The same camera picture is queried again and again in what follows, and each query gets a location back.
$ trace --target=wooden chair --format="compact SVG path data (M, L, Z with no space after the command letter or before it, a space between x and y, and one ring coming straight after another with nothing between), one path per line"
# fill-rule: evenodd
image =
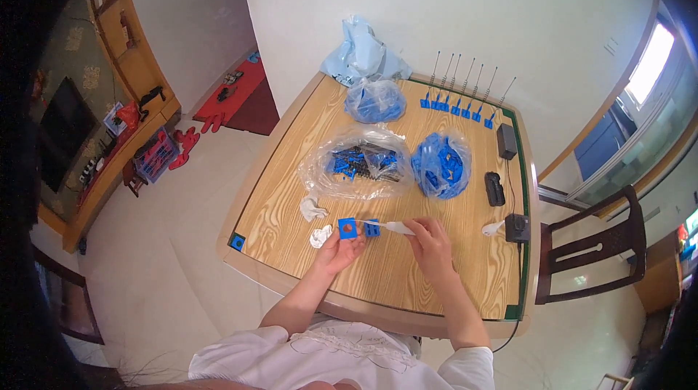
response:
M143 184L148 185L148 181L136 172L133 159L127 162L121 173L124 176L124 185L130 188L136 197L138 197L138 189L141 188Z
M615 389L615 385L620 382L623 385L623 388L619 389L619 390L630 390L633 387L633 381L635 380L634 377L633 378L624 378L624 377L615 376L615 375L611 375L610 373L607 373L606 375L604 375L603 378L601 378L601 382L596 387L596 390L599 390L601 388L601 384L604 383L604 379L610 379L611 381L613 381L613 388L614 389Z
M575 222L579 222L589 216L593 216L599 210L613 204L615 201L626 198L630 203L630 215L627 220L611 227L598 234L572 241L563 246L553 248L553 231L567 227ZM581 255L568 257L559 261L560 258L577 254L581 251L597 248L601 244L601 249L590 251ZM637 263L632 269L632 273L615 281L595 287L576 290L561 294L550 294L550 283L553 273L563 272L576 267L605 260L626 250L632 249L637 256ZM642 207L637 202L637 195L632 185L626 185L623 189L607 197L598 204L581 211L567 219L555 222L551 225L540 224L540 266L538 275L538 288L535 295L535 303L543 305L548 302L569 301L570 299L584 298L595 294L609 292L626 285L640 281L645 276L645 252L647 251L647 240L645 238L645 224L642 219Z

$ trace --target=person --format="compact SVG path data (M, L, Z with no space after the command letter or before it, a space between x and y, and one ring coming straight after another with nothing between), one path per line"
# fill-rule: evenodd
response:
M454 349L437 371L415 358L414 337L316 312L337 273L364 251L366 238L332 235L308 272L264 316L259 328L237 331L198 351L189 381L159 389L369 390L494 389L492 349L479 313L454 270L451 242L433 218L405 220L414 258L441 300Z

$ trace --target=red bag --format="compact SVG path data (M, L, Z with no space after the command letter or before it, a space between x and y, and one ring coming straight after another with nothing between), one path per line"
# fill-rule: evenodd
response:
M117 117L124 121L130 129L135 130L138 128L138 119L140 116L135 101L131 101L127 106L118 109Z

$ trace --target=white shirt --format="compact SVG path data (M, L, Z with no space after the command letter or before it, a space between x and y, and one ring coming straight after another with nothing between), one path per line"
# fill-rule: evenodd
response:
M281 326L237 331L198 351L189 379L225 378L265 390L299 389L313 381L360 390L494 389L489 348L461 348L436 372L414 358L407 339L335 319L310 325L290 340Z

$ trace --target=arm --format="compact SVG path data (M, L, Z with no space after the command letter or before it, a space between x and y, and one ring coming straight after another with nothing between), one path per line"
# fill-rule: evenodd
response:
M366 238L358 227L357 232L357 238L340 240L339 230L335 228L318 250L308 272L266 313L260 328L281 326L289 336L305 332L336 274L352 264L366 248Z
M476 346L491 349L482 318L463 287L461 277L453 269L451 241L441 223L432 218L405 220L404 223L415 233L405 237L410 241L424 278L441 300L453 349Z

